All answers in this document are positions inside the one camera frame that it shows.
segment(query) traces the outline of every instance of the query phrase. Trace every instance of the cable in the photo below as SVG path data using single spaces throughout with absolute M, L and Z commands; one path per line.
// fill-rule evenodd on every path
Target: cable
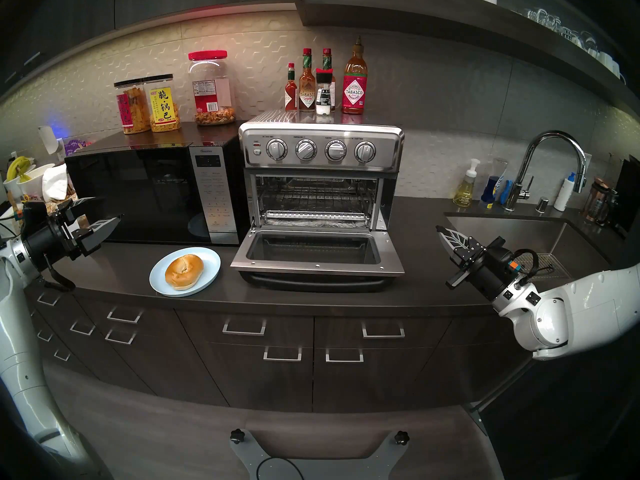
M 255 477 L 260 480 L 260 475 L 258 475 L 259 471 L 260 471 L 260 467 L 266 463 L 269 460 L 283 460 L 286 461 L 287 463 L 289 463 L 291 466 L 293 466 L 296 469 L 296 472 L 298 475 L 300 475 L 300 480 L 305 480 L 305 478 L 302 476 L 302 473 L 300 472 L 300 470 L 298 469 L 298 467 L 289 459 L 287 459 L 286 457 L 267 457 L 267 459 L 263 459 L 262 462 L 258 465 L 258 467 L 255 469 Z

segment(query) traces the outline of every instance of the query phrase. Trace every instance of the plate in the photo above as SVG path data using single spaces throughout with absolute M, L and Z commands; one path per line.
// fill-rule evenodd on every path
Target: plate
M 200 257 L 204 263 L 204 270 L 202 275 L 196 282 L 196 285 L 186 290 L 175 290 L 165 280 L 165 272 L 167 267 L 175 259 L 185 254 L 195 254 Z M 215 251 L 207 248 L 184 248 L 173 253 L 168 254 L 162 258 L 149 273 L 149 284 L 153 287 L 157 293 L 170 298 L 183 298 L 184 296 L 191 296 L 192 294 L 199 293 L 202 289 L 207 287 L 218 275 L 220 271 L 220 256 Z

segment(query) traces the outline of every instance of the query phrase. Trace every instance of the knob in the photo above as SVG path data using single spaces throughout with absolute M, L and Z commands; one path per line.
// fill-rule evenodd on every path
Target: knob
M 316 156 L 316 144 L 309 139 L 302 139 L 296 145 L 296 155 L 303 161 L 309 161 Z
M 324 153 L 331 161 L 340 161 L 347 154 L 347 147 L 341 141 L 331 141 L 326 145 Z
M 287 145 L 282 139 L 272 139 L 267 144 L 267 154 L 271 159 L 282 159 L 287 155 Z
M 373 160 L 375 155 L 376 147 L 373 145 L 373 143 L 364 141 L 356 146 L 356 160 L 360 161 L 361 163 L 368 163 L 369 161 Z

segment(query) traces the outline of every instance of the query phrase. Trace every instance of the cabinet door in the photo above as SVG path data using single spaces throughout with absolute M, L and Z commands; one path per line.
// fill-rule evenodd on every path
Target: cabinet door
M 505 344 L 439 346 L 415 381 L 413 408 L 433 408 L 479 401 L 531 353 L 515 340 Z
M 110 329 L 105 340 L 158 396 L 206 405 L 227 403 L 182 327 L 166 337 Z
M 195 341 L 234 408 L 310 412 L 312 349 Z
M 62 366 L 68 370 L 76 371 L 85 376 L 95 378 L 95 375 L 89 370 L 75 354 L 58 338 L 53 329 L 44 321 L 44 318 L 34 312 L 31 315 L 31 322 L 38 338 L 38 346 L 40 347 L 40 356 L 42 359 L 54 362 L 56 365 Z
M 403 410 L 432 347 L 314 350 L 313 411 Z

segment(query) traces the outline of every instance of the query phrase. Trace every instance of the oven window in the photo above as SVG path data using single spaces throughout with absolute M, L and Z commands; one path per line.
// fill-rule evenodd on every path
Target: oven window
M 369 228 L 378 181 L 257 176 L 261 225 Z
M 375 265 L 380 256 L 370 237 L 334 237 L 260 232 L 247 253 L 249 260 Z

